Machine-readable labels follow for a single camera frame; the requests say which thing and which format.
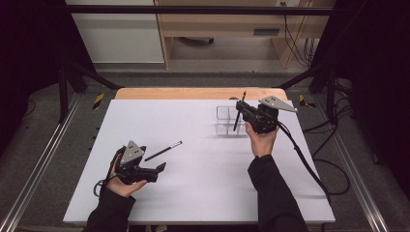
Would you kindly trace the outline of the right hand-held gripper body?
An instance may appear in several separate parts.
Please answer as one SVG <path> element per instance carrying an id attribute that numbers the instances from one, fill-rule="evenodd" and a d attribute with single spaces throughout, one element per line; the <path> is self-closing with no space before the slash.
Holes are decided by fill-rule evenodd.
<path id="1" fill-rule="evenodd" d="M 259 100 L 257 107 L 249 110 L 249 123 L 257 133 L 269 133 L 278 125 L 278 112 L 280 110 L 297 112 L 297 109 L 281 99 L 270 96 Z"/>

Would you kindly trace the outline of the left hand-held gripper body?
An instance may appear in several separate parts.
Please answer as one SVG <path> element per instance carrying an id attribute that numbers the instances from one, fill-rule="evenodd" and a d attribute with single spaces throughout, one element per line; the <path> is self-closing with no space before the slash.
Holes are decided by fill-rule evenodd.
<path id="1" fill-rule="evenodd" d="M 119 150 L 116 174 L 124 184 L 131 185 L 142 180 L 143 169 L 139 166 L 143 158 L 141 155 L 140 147 L 132 140 Z"/>

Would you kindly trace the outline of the black makeup brush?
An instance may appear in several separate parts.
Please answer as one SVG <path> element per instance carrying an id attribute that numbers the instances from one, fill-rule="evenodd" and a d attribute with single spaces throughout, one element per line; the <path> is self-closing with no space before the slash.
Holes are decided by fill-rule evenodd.
<path id="1" fill-rule="evenodd" d="M 233 131 L 236 131 L 236 129 L 237 129 L 237 126 L 238 126 L 238 123 L 239 123 L 239 119 L 240 119 L 240 115 L 241 115 L 241 113 L 242 113 L 242 111 L 241 111 L 241 105 L 242 105 L 242 102 L 245 100 L 245 98 L 246 98 L 246 94 L 247 94 L 247 91 L 245 90 L 244 92 L 243 92 L 243 95 L 242 95 L 242 98 L 240 99 L 240 100 L 238 100 L 237 101 L 237 103 L 236 103 L 236 109 L 237 109 L 237 116 L 236 116 L 236 119 L 235 119 L 235 123 L 234 123 L 234 127 L 233 127 Z"/>

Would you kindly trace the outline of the black pen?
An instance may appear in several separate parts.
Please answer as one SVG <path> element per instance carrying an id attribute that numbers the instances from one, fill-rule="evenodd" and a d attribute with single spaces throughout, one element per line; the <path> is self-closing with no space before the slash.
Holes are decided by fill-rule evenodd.
<path id="1" fill-rule="evenodd" d="M 170 146 L 168 146 L 168 147 L 166 147 L 166 148 L 164 148 L 164 149 L 162 149 L 162 150 L 156 152 L 156 153 L 153 154 L 152 156 L 146 158 L 144 161 L 152 160 L 152 159 L 158 157 L 159 155 L 161 155 L 161 154 L 163 154 L 163 153 L 165 153 L 165 152 L 167 152 L 167 151 L 169 151 L 169 150 L 171 150 L 171 149 L 173 149 L 173 148 L 175 148 L 175 147 L 177 147 L 177 146 L 180 146 L 180 145 L 182 145 L 182 144 L 183 144 L 183 141 L 180 140 L 180 141 L 178 141 L 178 142 L 176 142 L 176 143 L 174 143 L 174 144 L 172 144 L 172 145 L 170 145 Z"/>

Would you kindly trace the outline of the clear acrylic organizer box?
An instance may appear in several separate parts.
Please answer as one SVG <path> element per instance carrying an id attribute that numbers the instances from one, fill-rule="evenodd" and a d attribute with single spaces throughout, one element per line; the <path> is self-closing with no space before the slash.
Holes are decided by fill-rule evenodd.
<path id="1" fill-rule="evenodd" d="M 236 131 L 233 131 L 237 109 L 234 106 L 219 105 L 217 107 L 216 135 L 225 137 L 244 137 L 245 121 L 240 117 Z"/>

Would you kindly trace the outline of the person's right hand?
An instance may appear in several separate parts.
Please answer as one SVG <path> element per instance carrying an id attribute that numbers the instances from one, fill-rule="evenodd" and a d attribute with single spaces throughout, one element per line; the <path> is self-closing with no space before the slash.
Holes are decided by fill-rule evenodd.
<path id="1" fill-rule="evenodd" d="M 245 123 L 246 133 L 250 139 L 252 153 L 256 157 L 263 157 L 273 153 L 274 144 L 277 138 L 278 129 L 268 133 L 257 133 L 250 123 Z"/>

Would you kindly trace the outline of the person's left hand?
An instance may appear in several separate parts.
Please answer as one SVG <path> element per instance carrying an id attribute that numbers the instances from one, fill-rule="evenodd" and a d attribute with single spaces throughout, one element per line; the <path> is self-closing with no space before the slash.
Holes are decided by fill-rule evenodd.
<path id="1" fill-rule="evenodd" d="M 109 181 L 106 184 L 106 187 L 113 191 L 114 193 L 129 198 L 134 192 L 142 189 L 146 184 L 146 180 L 139 181 L 137 183 L 133 183 L 132 185 L 124 184 L 117 176 L 116 176 L 116 163 L 114 161 L 113 167 L 111 168 L 109 174 Z"/>

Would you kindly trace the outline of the white table mat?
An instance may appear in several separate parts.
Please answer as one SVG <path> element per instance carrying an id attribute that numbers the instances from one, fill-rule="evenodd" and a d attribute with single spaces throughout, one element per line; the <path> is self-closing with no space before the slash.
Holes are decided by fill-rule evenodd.
<path id="1" fill-rule="evenodd" d="M 249 224 L 257 221 L 257 193 L 248 174 L 249 137 L 216 135 L 217 107 L 230 100 L 114 100 L 64 216 L 83 224 L 98 204 L 93 193 L 115 154 L 130 140 L 146 146 L 146 158 L 177 146 L 142 166 L 166 168 L 135 194 L 132 224 Z"/>

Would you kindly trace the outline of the black metal stand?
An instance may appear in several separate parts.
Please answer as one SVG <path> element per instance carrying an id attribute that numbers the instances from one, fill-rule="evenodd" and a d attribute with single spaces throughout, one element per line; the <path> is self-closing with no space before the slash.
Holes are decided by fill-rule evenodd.
<path id="1" fill-rule="evenodd" d="M 58 71 L 60 123 L 65 121 L 69 114 L 68 83 L 71 84 L 76 93 L 84 93 L 87 90 L 87 84 L 83 80 L 83 76 L 88 76 L 111 90 L 121 89 L 120 85 L 103 78 L 95 71 L 87 69 L 76 62 L 63 65 Z"/>
<path id="2" fill-rule="evenodd" d="M 278 87 L 282 90 L 294 86 L 302 80 L 312 77 L 312 81 L 308 86 L 308 90 L 312 94 L 317 94 L 327 87 L 326 97 L 326 116 L 330 122 L 335 125 L 337 123 L 337 107 L 335 103 L 336 91 L 336 73 L 330 64 L 321 62 L 307 71 L 298 74 L 296 77 L 280 84 Z"/>

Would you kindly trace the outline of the dark rectangular desk label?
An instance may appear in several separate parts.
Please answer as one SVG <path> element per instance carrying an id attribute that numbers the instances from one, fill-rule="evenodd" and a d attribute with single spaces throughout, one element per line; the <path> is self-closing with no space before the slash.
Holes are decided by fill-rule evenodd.
<path id="1" fill-rule="evenodd" d="M 274 37 L 274 36 L 277 36 L 279 32 L 280 32 L 279 28 L 255 28 L 253 30 L 253 35 Z"/>

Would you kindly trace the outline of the beige wooden desk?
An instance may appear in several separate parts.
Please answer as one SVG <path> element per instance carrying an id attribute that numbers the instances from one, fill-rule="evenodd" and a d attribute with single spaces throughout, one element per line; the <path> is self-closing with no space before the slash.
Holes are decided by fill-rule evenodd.
<path id="1" fill-rule="evenodd" d="M 336 0 L 154 0 L 157 6 L 233 6 L 331 8 Z M 326 15 L 260 14 L 160 14 L 161 35 L 166 38 L 268 38 L 283 68 L 296 57 L 302 39 L 319 40 L 327 24 Z M 255 28 L 279 28 L 277 36 L 254 36 Z"/>

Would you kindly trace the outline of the white cabinet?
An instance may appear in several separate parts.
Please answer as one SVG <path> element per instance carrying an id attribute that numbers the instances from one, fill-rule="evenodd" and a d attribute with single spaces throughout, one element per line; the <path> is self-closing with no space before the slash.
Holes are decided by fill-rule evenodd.
<path id="1" fill-rule="evenodd" d="M 155 14 L 73 14 L 96 64 L 163 63 Z"/>

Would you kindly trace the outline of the dark curtain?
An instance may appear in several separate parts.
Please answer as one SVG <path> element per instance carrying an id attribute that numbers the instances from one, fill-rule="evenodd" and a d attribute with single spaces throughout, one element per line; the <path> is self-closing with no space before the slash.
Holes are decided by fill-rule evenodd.
<path id="1" fill-rule="evenodd" d="M 0 155 L 26 113 L 30 95 L 58 82 L 61 64 L 37 16 L 45 20 L 67 58 L 94 69 L 73 16 L 56 9 L 65 4 L 66 0 L 0 0 Z"/>
<path id="2" fill-rule="evenodd" d="M 410 0 L 336 0 L 314 61 L 340 40 L 332 68 L 376 154 L 410 198 Z"/>

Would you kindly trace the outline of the aluminium floor rail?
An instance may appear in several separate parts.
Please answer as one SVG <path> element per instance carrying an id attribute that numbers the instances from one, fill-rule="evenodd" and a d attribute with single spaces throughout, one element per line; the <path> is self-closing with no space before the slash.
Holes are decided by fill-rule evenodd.
<path id="1" fill-rule="evenodd" d="M 36 165 L 33 167 L 30 176 L 15 200 L 14 205 L 0 223 L 0 232 L 14 232 L 29 202 L 31 201 L 36 188 L 39 185 L 50 161 L 52 160 L 66 130 L 69 126 L 82 96 L 73 94 L 69 104 L 69 111 L 62 122 L 58 123 L 53 134 L 47 141 L 42 154 Z"/>
<path id="2" fill-rule="evenodd" d="M 326 104 L 318 98 L 315 98 L 315 100 L 317 101 L 318 110 L 324 119 L 333 120 L 337 123 L 335 126 L 329 126 L 329 130 L 331 131 L 329 140 L 336 149 L 336 154 L 339 158 L 342 170 L 345 173 L 346 178 L 349 180 L 350 189 L 355 192 L 356 199 L 365 214 L 371 230 L 373 232 L 389 232 L 388 225 L 379 211 L 363 176 L 360 174 L 358 167 L 352 160 L 345 143 L 342 141 L 342 138 L 337 131 L 340 126 L 339 121 L 344 116 L 351 116 L 353 114 L 351 106 L 344 101 L 337 101 L 336 103 L 333 103 L 335 109 L 332 109 L 332 112 L 334 112 L 335 115 L 328 116 L 325 108 Z"/>

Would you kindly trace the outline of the black horizontal frame bar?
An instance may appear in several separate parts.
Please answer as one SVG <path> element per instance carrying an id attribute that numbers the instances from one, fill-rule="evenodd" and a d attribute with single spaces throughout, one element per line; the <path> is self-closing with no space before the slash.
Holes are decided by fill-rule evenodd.
<path id="1" fill-rule="evenodd" d="M 233 7 L 233 6 L 112 6 L 68 5 L 72 14 L 160 14 L 160 15 L 333 15 L 333 8 Z"/>

